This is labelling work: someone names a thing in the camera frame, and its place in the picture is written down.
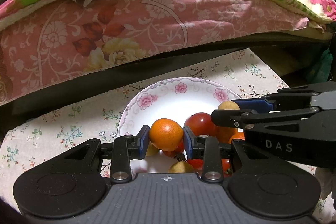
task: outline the plate rim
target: plate rim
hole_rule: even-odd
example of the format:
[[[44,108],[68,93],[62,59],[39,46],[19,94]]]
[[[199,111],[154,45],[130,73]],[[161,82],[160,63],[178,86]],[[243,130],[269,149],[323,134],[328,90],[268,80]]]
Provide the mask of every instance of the plate rim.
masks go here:
[[[158,86],[161,86],[161,85],[166,85],[166,84],[170,84],[170,83],[173,83],[175,81],[181,81],[183,79],[186,79],[186,80],[190,80],[192,82],[195,82],[195,83],[207,83],[208,85],[212,85],[216,88],[225,88],[227,89],[231,94],[237,96],[239,99],[241,99],[241,97],[233,92],[232,90],[230,90],[229,88],[225,87],[224,85],[222,84],[219,84],[217,82],[214,82],[214,81],[211,81],[211,80],[207,80],[207,79],[203,79],[203,78],[198,78],[198,77],[173,77],[173,78],[168,78],[168,79],[164,79],[164,80],[160,80],[160,81],[157,81],[156,83],[153,83],[147,87],[145,87],[143,90],[141,90],[139,93],[137,93],[127,104],[127,106],[125,107],[123,113],[121,114],[120,116],[120,122],[118,124],[118,129],[117,129],[117,136],[118,137],[121,137],[120,135],[120,129],[121,127],[125,124],[125,121],[126,121],[126,117],[128,115],[128,111],[131,110],[131,108],[136,104],[136,102],[138,101],[138,97],[142,94],[142,93],[145,93],[145,92],[148,92],[149,90],[151,89],[155,89],[157,88]]]

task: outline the red leaf print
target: red leaf print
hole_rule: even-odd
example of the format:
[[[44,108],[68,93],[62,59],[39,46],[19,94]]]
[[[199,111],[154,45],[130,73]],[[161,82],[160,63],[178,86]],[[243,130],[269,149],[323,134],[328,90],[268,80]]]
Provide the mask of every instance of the red leaf print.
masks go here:
[[[98,22],[83,24],[83,28],[92,41],[97,41],[103,37],[103,29]]]
[[[96,44],[88,38],[73,41],[72,44],[75,46],[76,51],[82,56],[89,56],[90,52],[97,48]]]
[[[122,33],[123,30],[125,30],[125,27],[123,25],[115,22],[110,22],[109,24],[107,24],[104,34],[108,37],[117,37]]]
[[[98,20],[103,24],[108,24],[111,19],[114,17],[115,6],[108,6],[102,8],[98,13]]]

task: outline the red tomato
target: red tomato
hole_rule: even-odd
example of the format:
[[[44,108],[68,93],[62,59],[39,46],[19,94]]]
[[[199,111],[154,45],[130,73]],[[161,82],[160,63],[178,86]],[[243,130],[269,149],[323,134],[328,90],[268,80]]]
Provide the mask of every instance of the red tomato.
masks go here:
[[[187,160],[187,163],[194,167],[195,171],[202,170],[203,168],[203,160],[201,159]]]
[[[222,159],[222,168],[223,172],[227,171],[230,168],[229,159]]]
[[[191,115],[185,121],[184,126],[189,126],[195,136],[216,136],[217,132],[217,126],[215,126],[215,124],[211,121],[211,116],[204,112]]]
[[[182,153],[184,151],[183,140],[180,142],[178,147],[174,151],[162,151],[166,156],[170,158],[174,158],[178,153]]]

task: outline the metal screw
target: metal screw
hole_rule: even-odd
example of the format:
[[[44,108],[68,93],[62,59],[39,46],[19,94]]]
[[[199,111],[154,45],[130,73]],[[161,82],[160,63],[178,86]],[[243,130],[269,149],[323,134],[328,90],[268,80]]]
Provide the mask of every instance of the metal screw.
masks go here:
[[[113,173],[112,178],[114,178],[115,180],[125,180],[126,178],[128,178],[128,174],[123,171],[118,171]]]
[[[254,128],[254,124],[247,124],[247,125],[245,126],[245,128],[246,128],[246,129],[252,129],[252,128]]]
[[[210,171],[204,175],[209,180],[218,180],[221,178],[221,174],[215,171]]]
[[[314,111],[314,112],[318,112],[318,111],[320,111],[320,109],[319,109],[318,107],[315,107],[315,106],[314,106],[314,107],[311,107],[310,110],[311,110],[311,111]]]

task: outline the plate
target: plate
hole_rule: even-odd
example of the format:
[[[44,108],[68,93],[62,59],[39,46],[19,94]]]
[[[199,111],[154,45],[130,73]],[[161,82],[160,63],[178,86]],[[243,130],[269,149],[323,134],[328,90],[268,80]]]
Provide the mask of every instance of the plate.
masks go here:
[[[183,127],[185,120],[197,113],[211,114],[220,103],[240,99],[221,84],[195,77],[166,79],[140,91],[121,115],[118,136],[137,135],[144,124],[160,118],[176,121]],[[150,172],[166,173],[176,160],[159,154],[144,160],[131,160],[133,174]]]

